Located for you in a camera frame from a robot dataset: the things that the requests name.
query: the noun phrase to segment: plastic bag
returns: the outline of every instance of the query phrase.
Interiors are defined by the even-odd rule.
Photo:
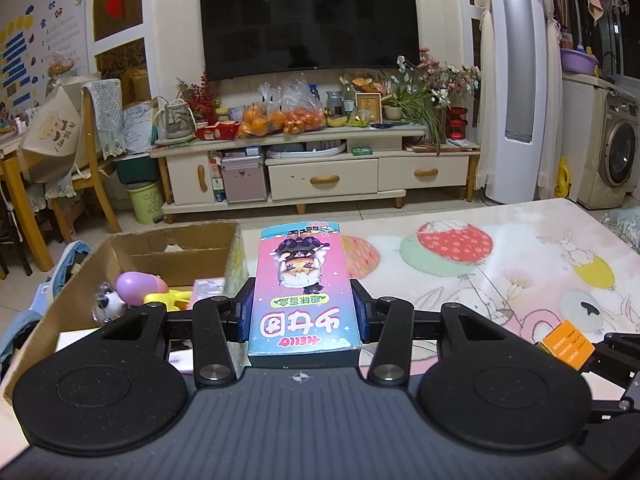
[[[49,68],[47,69],[49,81],[47,81],[45,97],[48,97],[48,95],[53,92],[53,89],[58,84],[60,76],[69,72],[76,65],[76,62],[73,59],[60,52],[54,52],[50,59]]]
[[[282,131],[285,117],[280,111],[280,89],[263,83],[258,86],[258,92],[262,96],[262,102],[245,108],[238,137],[263,137]]]
[[[283,133],[297,135],[320,130],[326,124],[321,102],[309,89],[304,76],[286,80],[282,84]]]

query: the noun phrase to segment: picture frame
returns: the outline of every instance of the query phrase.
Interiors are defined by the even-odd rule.
[[[356,92],[356,110],[370,110],[372,123],[382,122],[382,94]]]

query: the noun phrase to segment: washing machine door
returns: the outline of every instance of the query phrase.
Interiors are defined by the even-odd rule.
[[[633,171],[636,157],[636,129],[620,121],[611,130],[604,149],[603,173],[611,187],[622,186]]]

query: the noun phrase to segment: bag of oranges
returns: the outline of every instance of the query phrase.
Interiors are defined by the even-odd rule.
[[[321,102],[316,99],[304,76],[285,81],[282,90],[283,133],[297,135],[324,128],[326,119]]]
[[[258,86],[258,92],[262,95],[262,102],[253,104],[244,109],[242,124],[238,128],[238,137],[263,137],[266,134],[281,132],[285,116],[280,111],[280,95],[278,89],[274,89],[268,83]]]

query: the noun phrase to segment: washing machine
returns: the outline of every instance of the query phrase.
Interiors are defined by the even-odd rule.
[[[620,207],[640,178],[639,108],[634,95],[602,79],[564,74],[562,150],[569,199],[587,209]]]

